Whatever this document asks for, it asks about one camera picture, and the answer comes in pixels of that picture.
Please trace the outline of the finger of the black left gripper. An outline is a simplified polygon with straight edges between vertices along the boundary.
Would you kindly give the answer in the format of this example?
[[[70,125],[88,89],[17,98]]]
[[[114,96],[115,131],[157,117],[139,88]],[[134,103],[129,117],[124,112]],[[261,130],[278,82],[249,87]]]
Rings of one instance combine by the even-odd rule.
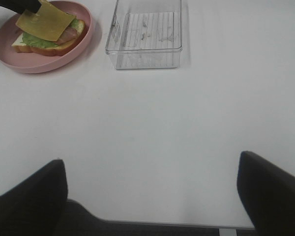
[[[38,0],[0,0],[0,6],[22,14],[25,10],[37,13],[41,7]]]

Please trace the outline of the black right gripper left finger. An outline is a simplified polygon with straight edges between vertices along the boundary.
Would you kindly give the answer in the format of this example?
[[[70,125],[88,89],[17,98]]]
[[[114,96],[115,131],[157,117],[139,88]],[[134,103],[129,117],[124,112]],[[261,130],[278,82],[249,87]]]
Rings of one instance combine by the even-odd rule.
[[[52,160],[0,196],[0,236],[51,236],[67,195],[64,162]]]

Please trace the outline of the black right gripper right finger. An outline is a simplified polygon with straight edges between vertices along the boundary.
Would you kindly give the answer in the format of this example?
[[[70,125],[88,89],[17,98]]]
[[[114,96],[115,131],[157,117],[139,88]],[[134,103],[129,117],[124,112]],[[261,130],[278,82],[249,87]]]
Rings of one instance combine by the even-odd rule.
[[[251,151],[240,154],[236,187],[260,236],[295,236],[295,176]]]

